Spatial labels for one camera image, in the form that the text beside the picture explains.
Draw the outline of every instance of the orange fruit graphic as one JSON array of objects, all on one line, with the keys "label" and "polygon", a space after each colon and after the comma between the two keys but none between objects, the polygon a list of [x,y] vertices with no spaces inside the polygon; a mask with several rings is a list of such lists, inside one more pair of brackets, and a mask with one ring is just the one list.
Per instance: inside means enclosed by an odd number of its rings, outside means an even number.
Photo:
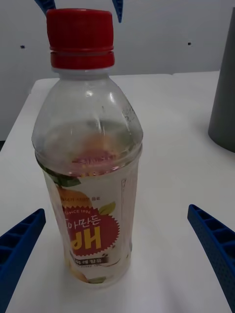
[{"label": "orange fruit graphic", "polygon": [[80,191],[75,191],[75,190],[69,190],[65,188],[61,188],[57,186],[57,190],[60,195],[60,200],[62,203],[62,206],[64,208],[69,207],[71,208],[72,206],[76,207],[92,207],[91,200],[87,195]]}]

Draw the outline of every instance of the blue plastic part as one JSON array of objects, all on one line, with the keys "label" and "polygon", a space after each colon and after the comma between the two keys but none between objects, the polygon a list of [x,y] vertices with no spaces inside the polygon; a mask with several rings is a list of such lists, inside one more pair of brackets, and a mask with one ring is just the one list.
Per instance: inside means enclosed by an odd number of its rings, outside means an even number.
[{"label": "blue plastic part", "polygon": [[6,311],[45,223],[39,209],[0,237],[0,313]]},{"label": "blue plastic part", "polygon": [[193,204],[188,208],[188,220],[235,313],[235,233]]},{"label": "blue plastic part", "polygon": [[56,8],[54,0],[35,0],[35,2],[45,15],[47,14],[47,10]]},{"label": "blue plastic part", "polygon": [[114,8],[116,10],[117,18],[119,23],[121,23],[122,12],[123,12],[123,0],[112,0],[114,4]]}]

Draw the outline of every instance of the plastic bottle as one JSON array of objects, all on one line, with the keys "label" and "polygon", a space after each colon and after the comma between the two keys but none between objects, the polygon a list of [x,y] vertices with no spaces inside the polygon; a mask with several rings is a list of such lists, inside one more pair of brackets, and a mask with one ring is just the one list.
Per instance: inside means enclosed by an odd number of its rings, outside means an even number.
[{"label": "plastic bottle", "polygon": [[108,76],[111,13],[49,10],[47,33],[60,80],[39,112],[32,142],[66,264],[81,281],[105,286],[130,263],[142,129]]}]

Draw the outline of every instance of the red bottle cap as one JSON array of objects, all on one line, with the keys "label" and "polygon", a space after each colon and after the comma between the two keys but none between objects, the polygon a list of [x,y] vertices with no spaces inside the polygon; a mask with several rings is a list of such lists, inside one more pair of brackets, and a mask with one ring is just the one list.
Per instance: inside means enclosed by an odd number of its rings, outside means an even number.
[{"label": "red bottle cap", "polygon": [[47,11],[51,65],[64,69],[97,69],[114,65],[112,14],[87,9]]}]

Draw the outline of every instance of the white tabletop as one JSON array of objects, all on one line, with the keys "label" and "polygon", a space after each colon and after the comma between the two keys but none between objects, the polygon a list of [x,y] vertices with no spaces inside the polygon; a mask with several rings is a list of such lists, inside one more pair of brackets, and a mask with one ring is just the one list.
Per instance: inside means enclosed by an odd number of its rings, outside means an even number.
[{"label": "white tabletop", "polygon": [[235,155],[207,135],[218,73],[115,76],[143,131],[132,264],[115,285],[85,289],[64,265],[31,134],[56,79],[37,81],[0,152],[0,235],[40,207],[47,223],[8,313],[231,313],[187,221],[193,203],[235,228]]}]

